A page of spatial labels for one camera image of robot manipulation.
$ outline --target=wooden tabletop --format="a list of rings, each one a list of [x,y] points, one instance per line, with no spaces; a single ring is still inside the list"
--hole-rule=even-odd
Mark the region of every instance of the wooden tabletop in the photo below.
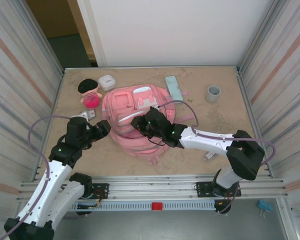
[[[87,68],[68,69],[56,106],[56,115],[71,117],[86,110],[80,103],[78,84],[83,79],[95,79],[111,75],[116,80],[116,88],[154,84],[166,87],[165,77],[176,76],[181,91],[189,91],[183,99],[195,110],[199,119],[199,130],[215,133],[234,134],[238,129],[253,135],[246,107],[237,82],[233,67],[169,67],[169,68]],[[205,100],[208,86],[218,85],[221,95],[216,103]],[[189,115],[190,110],[183,104],[176,105],[176,118]],[[96,110],[96,119],[101,120],[101,105]],[[66,133],[67,120],[54,119],[49,134],[45,155],[60,136]],[[183,124],[191,126],[195,120]],[[90,176],[131,176],[131,175],[168,175],[168,174],[212,174],[218,169],[229,166],[226,157],[218,156],[212,161],[204,161],[206,151],[198,149],[170,148],[162,156],[158,166],[152,166],[146,160],[125,154],[107,136],[95,142],[89,150],[83,151],[73,172]]]

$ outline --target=small white box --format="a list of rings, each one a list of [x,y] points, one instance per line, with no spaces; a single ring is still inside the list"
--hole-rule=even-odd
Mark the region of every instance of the small white box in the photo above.
[[[106,92],[113,89],[116,86],[116,80],[111,75],[104,75],[100,77],[98,79],[98,83],[100,87]]]

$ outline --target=plush toy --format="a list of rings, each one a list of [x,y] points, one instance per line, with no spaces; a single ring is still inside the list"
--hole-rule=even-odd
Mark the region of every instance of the plush toy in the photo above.
[[[78,92],[82,95],[81,103],[85,105],[87,109],[95,109],[100,103],[102,94],[98,93],[97,81],[87,78],[80,82],[78,86]]]

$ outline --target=purple cable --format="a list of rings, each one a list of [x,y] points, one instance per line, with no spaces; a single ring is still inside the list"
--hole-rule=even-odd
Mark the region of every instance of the purple cable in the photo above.
[[[28,132],[28,138],[27,138],[27,142],[28,142],[28,145],[30,147],[31,150],[33,150],[34,152],[36,152],[37,154],[39,154],[43,160],[44,160],[44,163],[45,163],[45,167],[46,167],[46,180],[43,184],[43,187],[41,189],[41,192],[39,193],[38,197],[35,199],[33,205],[29,208],[29,212],[31,213],[31,211],[35,208],[35,206],[37,205],[37,203],[39,202],[40,198],[42,197],[42,195],[44,194],[46,188],[47,188],[47,185],[48,185],[48,179],[49,179],[49,176],[50,176],[50,168],[49,168],[49,162],[47,160],[47,158],[45,157],[45,155],[43,153],[41,153],[39,150],[35,149],[35,147],[32,145],[31,141],[30,141],[30,136],[31,136],[31,133],[33,132],[33,129],[35,127],[35,125],[42,121],[42,120],[45,120],[45,119],[51,119],[51,118],[60,118],[60,119],[70,119],[70,117],[67,117],[67,116],[59,116],[59,115],[50,115],[50,116],[44,116],[44,117],[41,117],[40,119],[38,119],[37,121],[35,121],[31,127],[30,127],[30,130]],[[5,238],[7,238],[10,234],[12,234],[26,219],[27,217],[29,216],[30,213],[27,213],[26,215],[24,215],[24,217],[13,227],[11,228],[10,231],[8,231],[5,235],[3,235],[2,237],[0,237],[0,240],[4,240]]]
[[[267,164],[271,159],[274,158],[274,156],[275,156],[275,154],[277,152],[276,146],[272,142],[267,141],[267,140],[256,139],[256,138],[239,138],[239,137],[226,137],[226,138],[223,139],[222,137],[218,137],[218,136],[209,136],[209,135],[197,133],[196,130],[195,130],[195,128],[197,128],[199,126],[199,120],[198,120],[197,114],[195,113],[195,110],[188,103],[186,103],[185,101],[172,100],[172,101],[166,102],[166,103],[164,103],[164,104],[162,104],[162,105],[160,105],[158,107],[161,108],[163,106],[166,106],[166,105],[172,104],[172,103],[176,103],[176,102],[182,103],[182,104],[186,105],[191,110],[191,112],[193,113],[195,121],[196,121],[196,125],[192,125],[191,129],[192,129],[192,131],[193,131],[193,133],[195,135],[198,135],[198,136],[203,137],[203,138],[214,139],[214,140],[222,140],[222,141],[250,141],[250,142],[265,143],[265,144],[268,144],[268,145],[270,145],[272,147],[272,154],[270,155],[270,157],[268,159],[266,159],[264,162],[261,163],[261,166]],[[233,201],[235,200],[235,198],[237,196],[238,189],[239,189],[239,182],[237,184],[237,188],[235,190],[234,196],[231,199],[230,203],[228,204],[228,206],[226,206],[224,209],[222,209],[219,212],[219,214],[223,213],[225,210],[227,210],[231,206],[231,204],[233,203]]]

